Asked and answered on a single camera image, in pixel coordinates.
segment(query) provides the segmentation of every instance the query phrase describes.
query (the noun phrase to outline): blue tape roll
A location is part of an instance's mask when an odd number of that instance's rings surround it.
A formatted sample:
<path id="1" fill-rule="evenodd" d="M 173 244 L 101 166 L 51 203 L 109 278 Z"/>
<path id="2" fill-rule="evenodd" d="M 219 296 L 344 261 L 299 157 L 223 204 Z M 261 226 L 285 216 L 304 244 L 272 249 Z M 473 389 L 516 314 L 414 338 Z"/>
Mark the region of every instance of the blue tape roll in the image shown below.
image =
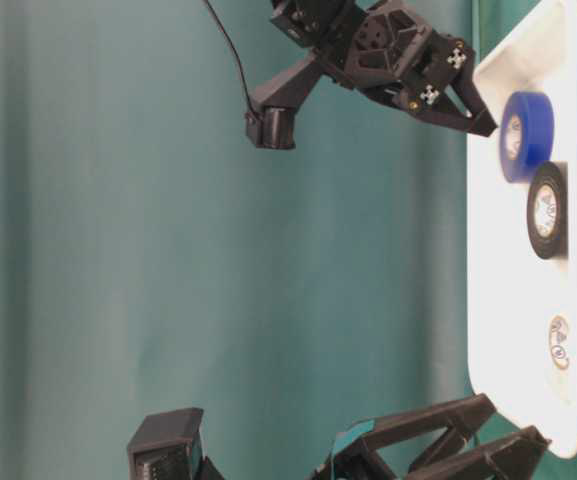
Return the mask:
<path id="1" fill-rule="evenodd" d="M 555 116 L 548 96 L 514 93 L 504 111 L 499 143 L 506 180 L 530 182 L 539 165 L 550 160 L 554 138 Z"/>

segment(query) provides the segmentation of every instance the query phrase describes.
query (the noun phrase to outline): teal curtain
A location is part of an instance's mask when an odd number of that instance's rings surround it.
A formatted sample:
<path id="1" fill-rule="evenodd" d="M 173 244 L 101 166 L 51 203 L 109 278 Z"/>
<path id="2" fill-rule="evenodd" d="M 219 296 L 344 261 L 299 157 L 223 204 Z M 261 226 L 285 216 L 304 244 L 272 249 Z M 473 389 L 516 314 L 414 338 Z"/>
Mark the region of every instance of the teal curtain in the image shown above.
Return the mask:
<path id="1" fill-rule="evenodd" d="M 472 2 L 410 3 L 472 39 Z M 304 55 L 266 0 L 215 7 L 251 83 Z M 199 0 L 0 0 L 1 480 L 127 478 L 184 406 L 227 478 L 305 478 L 469 393 L 464 136 L 329 81 L 295 152 L 242 115 Z"/>

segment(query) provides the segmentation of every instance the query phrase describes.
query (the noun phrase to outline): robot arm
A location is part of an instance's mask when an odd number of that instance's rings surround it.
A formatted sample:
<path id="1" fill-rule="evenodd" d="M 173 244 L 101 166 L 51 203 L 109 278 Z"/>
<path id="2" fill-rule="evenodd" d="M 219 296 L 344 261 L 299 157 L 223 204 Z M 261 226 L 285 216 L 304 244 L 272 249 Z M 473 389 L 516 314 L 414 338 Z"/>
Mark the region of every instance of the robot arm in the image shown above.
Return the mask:
<path id="1" fill-rule="evenodd" d="M 271 22 L 309 56 L 259 87 L 246 114 L 260 148 L 292 149 L 295 116 L 322 75 L 416 119 L 490 136 L 497 124 L 473 83 L 475 51 L 402 0 L 272 0 Z M 461 108 L 447 94 L 453 90 Z"/>
<path id="2" fill-rule="evenodd" d="M 407 480 L 529 480 L 548 448 L 530 427 L 460 453 L 496 409 L 477 395 L 416 412 L 366 420 L 339 434 L 308 480 L 395 480 L 377 451 L 421 435 L 443 433 L 410 466 Z M 128 444 L 131 480 L 224 480 L 202 450 L 203 411 L 150 415 Z"/>

